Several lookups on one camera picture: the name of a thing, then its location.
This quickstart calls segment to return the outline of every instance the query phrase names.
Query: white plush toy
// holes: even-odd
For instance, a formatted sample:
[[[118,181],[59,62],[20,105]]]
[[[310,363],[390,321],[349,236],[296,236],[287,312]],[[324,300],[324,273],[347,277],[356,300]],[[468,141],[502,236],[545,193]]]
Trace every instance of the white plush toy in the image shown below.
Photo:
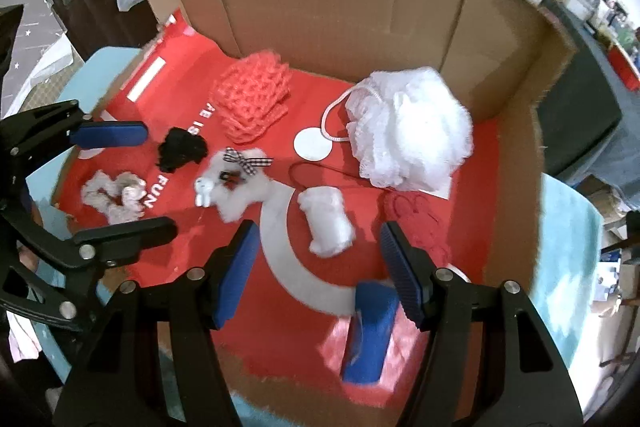
[[[241,161],[238,161],[238,155],[241,155]],[[270,165],[271,161],[263,150],[257,148],[244,151],[227,148],[218,151],[211,158],[209,168],[193,184],[196,191],[195,205],[215,205],[222,221],[237,221],[250,204],[266,200],[271,193],[271,179],[263,172],[264,166]],[[252,165],[256,163],[262,163],[263,166]],[[220,179],[222,172],[237,174],[238,185],[233,189],[226,188],[225,182]]]
[[[313,241],[309,251],[319,257],[333,257],[351,246],[355,229],[344,212],[342,193],[335,187],[311,187],[298,196],[306,214]]]

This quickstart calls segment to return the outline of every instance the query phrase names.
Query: white fluffy scrunchie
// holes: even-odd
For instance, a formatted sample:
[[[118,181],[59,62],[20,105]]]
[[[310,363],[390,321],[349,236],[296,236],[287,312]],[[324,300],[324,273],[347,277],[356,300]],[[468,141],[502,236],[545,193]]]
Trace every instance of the white fluffy scrunchie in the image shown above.
[[[97,171],[80,189],[82,203],[92,206],[107,217],[110,225],[136,221],[144,216],[140,200],[146,196],[146,183],[131,172],[118,174],[111,180]]]

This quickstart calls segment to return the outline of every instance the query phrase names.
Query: black and white checkered ribbon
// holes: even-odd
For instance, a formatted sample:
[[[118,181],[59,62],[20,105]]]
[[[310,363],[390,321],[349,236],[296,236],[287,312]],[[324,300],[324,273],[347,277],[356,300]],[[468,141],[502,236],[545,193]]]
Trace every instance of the black and white checkered ribbon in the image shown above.
[[[273,163],[273,158],[245,158],[241,152],[236,151],[233,147],[227,147],[225,149],[225,154],[222,156],[222,159],[225,162],[237,163],[249,176],[256,174],[256,167],[268,167]]]

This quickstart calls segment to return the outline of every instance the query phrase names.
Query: coral knitted fabric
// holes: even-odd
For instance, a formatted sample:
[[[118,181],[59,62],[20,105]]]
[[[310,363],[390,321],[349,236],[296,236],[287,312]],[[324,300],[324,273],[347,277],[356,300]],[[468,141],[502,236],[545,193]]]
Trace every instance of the coral knitted fabric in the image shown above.
[[[282,118],[290,78],[289,65],[266,50],[238,60],[220,75],[209,98],[225,135],[234,143],[251,142]]]

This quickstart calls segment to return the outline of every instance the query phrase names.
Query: metal screw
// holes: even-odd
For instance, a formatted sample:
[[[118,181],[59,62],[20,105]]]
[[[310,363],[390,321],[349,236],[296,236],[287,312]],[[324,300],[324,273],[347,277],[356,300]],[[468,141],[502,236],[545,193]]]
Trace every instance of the metal screw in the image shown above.
[[[82,245],[80,246],[80,257],[83,259],[93,259],[95,257],[95,248],[93,245]]]
[[[131,293],[135,289],[136,289],[135,281],[125,281],[120,285],[120,291],[122,293]]]
[[[520,293],[521,290],[520,285],[515,281],[507,281],[506,283],[504,283],[504,289],[509,293],[513,293],[514,295],[516,293]]]
[[[447,282],[453,279],[453,272],[449,268],[438,268],[436,277],[443,282]]]
[[[78,311],[76,310],[75,304],[71,301],[64,301],[60,304],[60,315],[65,317],[67,320],[71,320],[76,316]]]
[[[199,281],[204,277],[204,270],[202,268],[191,268],[187,272],[187,279],[191,281]]]

